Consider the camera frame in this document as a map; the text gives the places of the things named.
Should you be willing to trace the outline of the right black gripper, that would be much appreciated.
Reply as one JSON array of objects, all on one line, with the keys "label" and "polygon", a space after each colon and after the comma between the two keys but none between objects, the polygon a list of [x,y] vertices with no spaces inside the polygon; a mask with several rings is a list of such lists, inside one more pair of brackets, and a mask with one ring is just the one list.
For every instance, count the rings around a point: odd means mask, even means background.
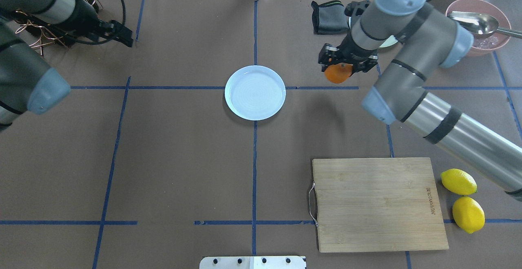
[{"label": "right black gripper", "polygon": [[330,65],[339,63],[352,64],[351,73],[367,73],[378,63],[377,50],[366,50],[355,44],[354,41],[343,41],[339,46],[324,44],[319,52],[321,72],[325,72]]}]

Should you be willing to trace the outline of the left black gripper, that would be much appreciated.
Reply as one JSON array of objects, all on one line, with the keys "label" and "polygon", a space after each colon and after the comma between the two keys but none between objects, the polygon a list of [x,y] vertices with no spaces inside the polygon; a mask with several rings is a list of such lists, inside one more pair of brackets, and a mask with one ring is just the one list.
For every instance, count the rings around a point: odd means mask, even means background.
[{"label": "left black gripper", "polygon": [[90,41],[115,40],[132,48],[132,31],[116,20],[106,22],[99,19],[88,18],[74,31],[77,37],[85,37]]}]

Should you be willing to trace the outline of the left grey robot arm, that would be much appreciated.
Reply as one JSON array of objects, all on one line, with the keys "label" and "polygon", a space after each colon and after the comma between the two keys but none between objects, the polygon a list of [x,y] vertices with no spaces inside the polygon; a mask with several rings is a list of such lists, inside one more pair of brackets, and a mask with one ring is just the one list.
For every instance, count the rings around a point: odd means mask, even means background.
[{"label": "left grey robot arm", "polygon": [[100,45],[114,40],[131,47],[126,19],[104,21],[97,0],[0,0],[0,126],[25,112],[43,114],[71,87],[44,59],[44,47]]}]

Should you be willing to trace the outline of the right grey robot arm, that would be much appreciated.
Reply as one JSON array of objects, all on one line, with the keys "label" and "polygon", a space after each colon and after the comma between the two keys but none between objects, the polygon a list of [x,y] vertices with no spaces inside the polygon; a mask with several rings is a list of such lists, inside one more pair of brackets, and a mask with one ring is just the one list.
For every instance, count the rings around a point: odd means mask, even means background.
[{"label": "right grey robot arm", "polygon": [[322,71],[341,63],[372,67],[377,49],[394,36],[403,46],[363,99],[364,109],[387,125],[408,125],[521,201],[521,148],[423,88],[438,67],[468,53],[472,34],[427,0],[373,0],[351,24],[339,46],[321,49]]}]

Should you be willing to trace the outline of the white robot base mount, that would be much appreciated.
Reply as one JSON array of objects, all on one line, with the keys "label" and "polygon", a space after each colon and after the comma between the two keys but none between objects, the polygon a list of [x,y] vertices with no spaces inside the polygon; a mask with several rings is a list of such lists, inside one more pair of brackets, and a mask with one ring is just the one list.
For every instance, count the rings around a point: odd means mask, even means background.
[{"label": "white robot base mount", "polygon": [[305,256],[209,256],[200,269],[307,269]]}]

